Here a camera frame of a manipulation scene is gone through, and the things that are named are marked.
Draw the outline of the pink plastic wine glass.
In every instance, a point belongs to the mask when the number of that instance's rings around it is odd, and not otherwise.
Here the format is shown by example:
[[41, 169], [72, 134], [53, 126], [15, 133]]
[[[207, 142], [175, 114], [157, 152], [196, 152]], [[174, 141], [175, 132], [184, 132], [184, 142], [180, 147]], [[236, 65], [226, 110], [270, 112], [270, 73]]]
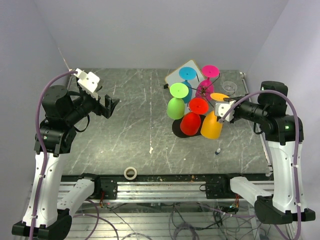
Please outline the pink plastic wine glass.
[[211, 100], [211, 94], [213, 94], [215, 90], [214, 82], [211, 79], [217, 80], [220, 77], [220, 70], [214, 65], [205, 65], [202, 68], [202, 74], [206, 77], [206, 79], [198, 84], [195, 97]]

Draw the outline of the orange plastic wine glass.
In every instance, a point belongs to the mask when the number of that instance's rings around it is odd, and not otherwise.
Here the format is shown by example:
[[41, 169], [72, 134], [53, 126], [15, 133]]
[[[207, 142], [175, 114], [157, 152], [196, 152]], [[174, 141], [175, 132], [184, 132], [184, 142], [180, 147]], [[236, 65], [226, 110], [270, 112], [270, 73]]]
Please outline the orange plastic wine glass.
[[[218, 102], [222, 102], [224, 98], [229, 98], [223, 93], [211, 93], [210, 97]], [[203, 120], [200, 133], [205, 138], [215, 140], [220, 137], [223, 124], [219, 122], [218, 117], [215, 115], [215, 111], [211, 111]]]

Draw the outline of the red plastic wine glass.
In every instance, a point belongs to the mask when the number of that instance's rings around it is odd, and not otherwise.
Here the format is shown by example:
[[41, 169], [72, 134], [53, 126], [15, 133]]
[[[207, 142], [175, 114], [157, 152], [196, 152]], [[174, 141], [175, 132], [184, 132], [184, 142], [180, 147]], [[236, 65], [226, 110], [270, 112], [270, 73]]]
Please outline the red plastic wine glass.
[[181, 123], [180, 123], [180, 130], [187, 136], [194, 136], [201, 124], [201, 115], [204, 115], [209, 110], [208, 103], [199, 97], [193, 98], [188, 103], [189, 113], [187, 113]]

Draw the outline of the blue plastic wine glass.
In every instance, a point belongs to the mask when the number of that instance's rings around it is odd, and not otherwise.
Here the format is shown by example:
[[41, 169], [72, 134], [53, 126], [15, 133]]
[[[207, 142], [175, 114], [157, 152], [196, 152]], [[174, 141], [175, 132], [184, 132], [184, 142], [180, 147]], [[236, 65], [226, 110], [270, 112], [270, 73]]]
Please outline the blue plastic wine glass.
[[193, 88], [189, 83], [189, 81], [194, 80], [196, 78], [197, 72], [192, 67], [186, 66], [186, 67], [182, 67], [178, 73], [179, 73], [179, 76], [183, 79], [182, 83], [186, 85], [188, 88], [188, 94], [183, 98], [184, 103], [188, 104], [192, 99], [192, 94], [193, 94]]

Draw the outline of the green plastic wine glass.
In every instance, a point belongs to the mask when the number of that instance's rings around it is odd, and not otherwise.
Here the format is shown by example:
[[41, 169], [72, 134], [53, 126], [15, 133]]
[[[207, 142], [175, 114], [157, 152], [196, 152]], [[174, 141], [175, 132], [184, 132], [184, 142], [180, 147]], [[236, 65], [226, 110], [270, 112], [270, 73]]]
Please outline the green plastic wine glass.
[[185, 98], [188, 93], [188, 87], [183, 83], [174, 83], [170, 86], [169, 92], [172, 98], [167, 104], [167, 115], [173, 120], [181, 119], [185, 114]]

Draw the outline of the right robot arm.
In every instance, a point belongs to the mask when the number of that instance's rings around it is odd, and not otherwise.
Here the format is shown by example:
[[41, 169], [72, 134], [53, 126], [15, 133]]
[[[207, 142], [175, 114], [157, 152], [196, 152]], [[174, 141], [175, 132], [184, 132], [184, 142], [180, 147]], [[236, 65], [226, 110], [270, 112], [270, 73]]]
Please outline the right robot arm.
[[[316, 213], [308, 208], [303, 193], [300, 168], [304, 140], [303, 123], [287, 97], [288, 87], [277, 81], [263, 81], [257, 103], [244, 97], [223, 98], [215, 104], [215, 115], [220, 122], [234, 123], [244, 119], [259, 125], [271, 153], [273, 193], [263, 190], [244, 176], [237, 176], [220, 186], [221, 194], [231, 198], [243, 197], [254, 207], [263, 224], [284, 225], [309, 222]], [[292, 115], [286, 113], [292, 108]]]

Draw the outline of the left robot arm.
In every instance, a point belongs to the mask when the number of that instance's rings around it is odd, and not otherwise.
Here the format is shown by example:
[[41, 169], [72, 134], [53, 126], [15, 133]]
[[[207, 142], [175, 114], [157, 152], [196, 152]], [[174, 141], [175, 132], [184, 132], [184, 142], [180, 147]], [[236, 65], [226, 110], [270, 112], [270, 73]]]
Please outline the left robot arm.
[[76, 124], [89, 119], [90, 113], [110, 118], [117, 98], [108, 95], [104, 104], [85, 90], [69, 91], [63, 85], [49, 87], [41, 99], [45, 119], [37, 121], [35, 135], [35, 176], [27, 211], [22, 220], [12, 226], [15, 236], [39, 240], [63, 240], [67, 237], [72, 217], [88, 199], [102, 193], [101, 179], [92, 173], [83, 173], [75, 186], [58, 199], [63, 168], [72, 142], [79, 129]]

